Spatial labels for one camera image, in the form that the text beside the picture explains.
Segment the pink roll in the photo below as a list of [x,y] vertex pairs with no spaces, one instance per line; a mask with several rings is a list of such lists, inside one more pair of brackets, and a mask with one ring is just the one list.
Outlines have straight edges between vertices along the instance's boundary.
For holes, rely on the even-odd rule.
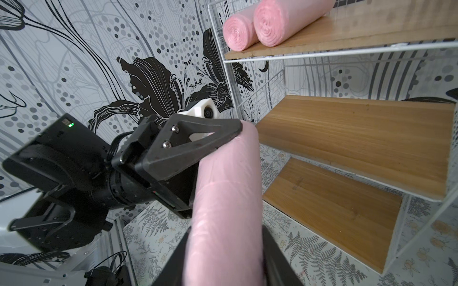
[[257,6],[258,4],[253,4],[233,14],[224,22],[224,40],[232,50],[240,52],[259,42],[253,25],[253,15]]
[[258,132],[243,130],[199,163],[185,286],[263,283],[262,191]]
[[254,26],[261,43],[281,44],[328,13],[335,0],[263,0],[255,10]]

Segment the wall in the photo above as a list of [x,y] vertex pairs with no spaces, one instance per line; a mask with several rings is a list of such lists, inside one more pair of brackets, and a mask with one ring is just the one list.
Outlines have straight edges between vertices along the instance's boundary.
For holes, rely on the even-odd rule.
[[[204,0],[0,6],[0,161],[65,113],[107,142],[142,117],[155,114],[162,124],[207,97],[231,116]],[[0,176],[0,199],[29,187],[2,168]],[[129,221],[143,207],[116,214]]]

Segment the wooden shelf board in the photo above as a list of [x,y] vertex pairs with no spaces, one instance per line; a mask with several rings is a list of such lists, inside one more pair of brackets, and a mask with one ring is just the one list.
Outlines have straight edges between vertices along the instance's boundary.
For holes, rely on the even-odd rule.
[[402,197],[291,158],[263,198],[382,273]]
[[226,59],[458,38],[456,0],[366,0],[333,8],[276,47],[254,44]]
[[445,196],[454,104],[286,96],[259,141],[432,199]]

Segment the cable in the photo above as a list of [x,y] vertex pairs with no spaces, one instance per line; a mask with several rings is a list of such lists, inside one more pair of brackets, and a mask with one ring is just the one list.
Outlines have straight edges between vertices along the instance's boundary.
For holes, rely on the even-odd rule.
[[22,191],[20,191],[20,192],[17,192],[17,193],[15,193],[15,194],[9,195],[9,196],[7,196],[6,198],[2,198],[2,199],[0,200],[0,203],[1,203],[1,202],[4,202],[4,201],[6,201],[6,200],[12,199],[12,198],[14,198],[14,197],[16,197],[16,196],[19,196],[20,194],[26,193],[26,192],[31,191],[31,190],[36,189],[36,188],[37,188],[37,187],[31,187],[31,188],[22,190]]
[[[126,258],[126,256],[127,256],[127,251],[125,251],[125,250],[118,251],[118,252],[116,252],[116,253],[110,255],[109,257],[107,257],[107,258],[105,258],[104,260],[102,260],[102,262],[100,262],[99,264],[97,264],[96,266],[94,266],[94,267],[91,269],[91,271],[90,271],[90,272],[91,272],[91,276],[92,276],[92,272],[94,271],[94,269],[96,269],[99,265],[101,265],[103,262],[107,261],[107,260],[110,259],[111,257],[116,256],[116,255],[119,255],[119,254],[121,254],[121,253],[124,253],[124,255],[123,255],[123,256],[124,256],[124,259],[121,260],[121,263],[118,265],[118,267],[119,267],[119,266],[124,262],[124,260],[125,260],[125,258]],[[112,267],[113,267],[113,262],[111,262],[111,265],[110,265],[110,269],[111,269],[111,271],[113,272]]]
[[[116,262],[116,257],[119,257],[119,265],[116,267],[116,269],[113,270],[113,267],[114,267],[115,262]],[[113,261],[111,261],[111,264],[110,264],[111,272],[115,273],[118,270],[118,268],[121,266],[121,264],[124,262],[124,260],[125,260],[125,255],[122,255],[121,253],[118,253],[114,257]]]
[[107,158],[105,159],[105,162],[107,162],[107,163],[111,162],[111,159],[113,159],[113,157],[115,156],[116,152],[118,151],[119,143],[121,142],[121,140],[124,137],[126,137],[127,135],[130,135],[132,133],[134,133],[134,132],[133,131],[125,132],[125,133],[119,134],[118,136],[116,136],[113,139],[113,141],[111,142],[110,149],[108,150],[108,154],[107,154]]

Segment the pink plastic wrap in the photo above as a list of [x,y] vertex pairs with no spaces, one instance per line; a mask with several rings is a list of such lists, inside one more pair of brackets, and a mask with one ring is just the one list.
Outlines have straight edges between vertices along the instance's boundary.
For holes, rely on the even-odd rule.
[[258,4],[253,4],[233,14],[224,22],[224,40],[232,50],[240,52],[259,42],[253,25],[253,15],[257,6]]
[[262,191],[256,128],[243,130],[199,163],[185,286],[263,283]]
[[254,26],[262,44],[273,47],[328,13],[335,0],[263,0],[255,10]]

